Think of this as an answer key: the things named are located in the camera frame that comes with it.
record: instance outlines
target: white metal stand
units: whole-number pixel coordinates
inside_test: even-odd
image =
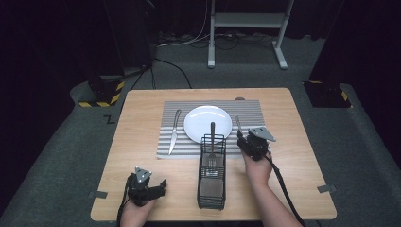
[[[210,18],[210,42],[207,66],[214,68],[215,61],[215,28],[216,27],[263,27],[280,28],[277,41],[272,42],[274,52],[282,69],[287,69],[288,65],[281,51],[286,32],[289,16],[291,14],[294,0],[288,0],[288,6],[284,13],[219,13],[215,12],[215,0],[212,0]]]

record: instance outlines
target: metal mesh basket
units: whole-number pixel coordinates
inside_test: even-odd
[[[200,169],[198,179],[199,208],[224,209],[225,202],[225,171],[226,171],[226,140],[224,135],[216,134],[213,153],[216,155],[211,162],[211,134],[205,134],[200,144]]]

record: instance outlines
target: round plate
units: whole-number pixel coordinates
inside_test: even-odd
[[[189,138],[201,143],[201,138],[211,133],[212,122],[215,122],[215,134],[222,134],[227,138],[233,127],[231,117],[216,106],[199,106],[190,111],[183,121],[183,129]]]

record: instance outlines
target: person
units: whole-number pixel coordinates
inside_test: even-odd
[[[262,159],[256,162],[243,151],[242,156],[245,162],[245,172],[256,197],[263,226],[302,226],[270,189],[269,177],[272,167],[268,160]],[[121,227],[142,227],[155,203],[156,200],[153,200],[143,207],[138,207],[133,202],[127,202],[121,217]]]

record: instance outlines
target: gray striped placemat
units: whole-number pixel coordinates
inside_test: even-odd
[[[226,138],[227,158],[239,158],[241,151],[236,145],[236,132],[238,126],[235,117],[239,117],[242,133],[244,136],[248,134],[249,128],[263,127],[265,121],[263,119],[262,110],[259,100],[221,100],[221,101],[166,101],[163,108],[162,126],[160,128],[159,145],[157,148],[157,157],[161,159],[199,159],[201,145],[191,140],[185,133],[183,121],[186,115],[199,106],[217,106],[223,109],[231,116],[233,129]],[[168,155],[170,146],[171,133],[173,130],[174,116],[178,109],[181,109],[181,115],[177,124],[177,141],[175,147]]]

